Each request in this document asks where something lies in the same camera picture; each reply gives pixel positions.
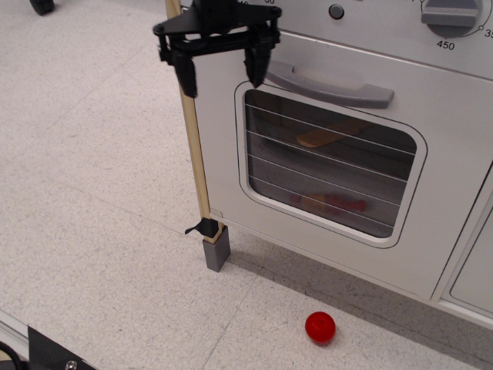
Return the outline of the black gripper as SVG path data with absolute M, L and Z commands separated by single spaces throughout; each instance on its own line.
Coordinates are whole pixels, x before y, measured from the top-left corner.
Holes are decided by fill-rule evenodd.
M 272 50 L 280 42 L 282 10 L 239 1 L 193 1 L 181 15 L 153 28 L 159 57 L 170 62 L 188 97 L 197 97 L 192 57 L 245 50 L 246 74 L 254 88 L 266 78 Z

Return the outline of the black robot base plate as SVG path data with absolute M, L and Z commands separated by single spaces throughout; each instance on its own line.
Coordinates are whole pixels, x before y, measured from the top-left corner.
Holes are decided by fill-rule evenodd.
M 92 364 L 28 326 L 28 369 L 95 370 Z

